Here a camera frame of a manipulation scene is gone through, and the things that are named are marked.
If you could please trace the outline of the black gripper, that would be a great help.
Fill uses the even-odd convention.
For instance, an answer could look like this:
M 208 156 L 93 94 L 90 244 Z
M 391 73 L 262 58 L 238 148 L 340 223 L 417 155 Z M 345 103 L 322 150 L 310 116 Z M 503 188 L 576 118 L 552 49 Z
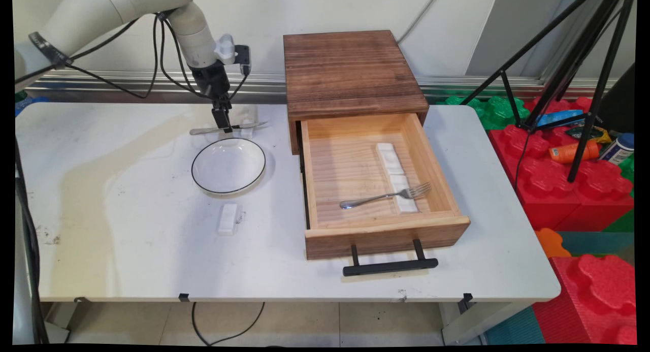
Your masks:
M 232 105 L 228 100 L 231 86 L 223 63 L 215 62 L 202 68 L 192 67 L 192 75 L 200 92 L 213 100 L 212 114 L 216 126 L 223 129 L 225 134 L 231 134 L 233 129 L 229 113 Z

